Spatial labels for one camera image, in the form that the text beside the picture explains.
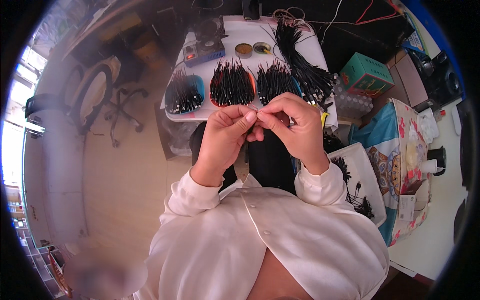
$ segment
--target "fingernail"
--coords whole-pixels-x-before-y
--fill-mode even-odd
[[[256,115],[257,115],[257,114],[256,114],[254,111],[249,111],[249,112],[247,113],[247,115],[245,116],[245,118],[247,119],[247,121],[248,121],[249,123],[251,123],[251,122],[253,122],[253,120],[255,120]]]
[[[257,112],[257,118],[263,121],[264,114],[261,112]]]

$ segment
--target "white storage bin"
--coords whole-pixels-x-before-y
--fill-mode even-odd
[[[355,194],[357,183],[360,181],[361,188],[358,197],[363,198],[367,196],[374,215],[371,221],[379,227],[387,219],[387,215],[384,199],[380,193],[377,177],[368,159],[367,152],[361,143],[355,143],[328,154],[329,159],[336,157],[344,159],[347,171],[350,172],[349,175],[352,177],[348,180],[348,191],[350,194]]]

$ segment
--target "pack of bottles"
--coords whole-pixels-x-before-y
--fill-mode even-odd
[[[372,108],[372,98],[347,93],[343,82],[337,73],[334,86],[336,113],[341,117],[359,119],[369,113]]]

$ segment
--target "chair wheel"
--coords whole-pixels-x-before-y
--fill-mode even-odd
[[[135,127],[135,131],[136,131],[136,132],[142,132],[143,129],[144,129],[144,125],[143,125],[143,124],[140,124],[140,125],[138,125],[137,127]]]

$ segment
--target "yellow handle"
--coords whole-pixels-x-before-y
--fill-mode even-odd
[[[329,116],[330,114],[328,112],[324,112],[322,114],[322,128],[325,127],[325,119],[327,118],[327,116]]]

